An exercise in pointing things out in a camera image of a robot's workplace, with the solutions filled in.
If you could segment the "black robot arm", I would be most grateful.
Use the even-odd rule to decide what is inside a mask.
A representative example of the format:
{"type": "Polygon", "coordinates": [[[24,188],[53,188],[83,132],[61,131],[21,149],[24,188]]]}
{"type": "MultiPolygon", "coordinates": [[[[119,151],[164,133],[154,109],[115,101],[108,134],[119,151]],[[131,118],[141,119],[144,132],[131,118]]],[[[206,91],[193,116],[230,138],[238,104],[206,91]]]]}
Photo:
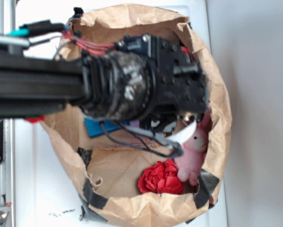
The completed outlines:
{"type": "Polygon", "coordinates": [[[78,106],[95,120],[199,118],[208,88],[182,47],[149,34],[125,37],[102,55],[54,61],[22,54],[26,38],[0,35],[0,118],[30,118],[78,106]]]}

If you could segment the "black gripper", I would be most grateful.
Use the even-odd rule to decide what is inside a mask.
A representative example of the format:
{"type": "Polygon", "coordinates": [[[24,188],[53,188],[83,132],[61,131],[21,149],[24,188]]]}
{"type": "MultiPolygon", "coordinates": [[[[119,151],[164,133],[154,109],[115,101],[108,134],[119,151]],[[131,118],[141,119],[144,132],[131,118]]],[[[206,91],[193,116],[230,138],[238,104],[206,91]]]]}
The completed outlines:
{"type": "Polygon", "coordinates": [[[122,50],[146,61],[150,88],[138,118],[150,114],[203,118],[208,110],[208,87],[200,63],[190,59],[180,44],[144,34],[126,36],[122,50]]]}

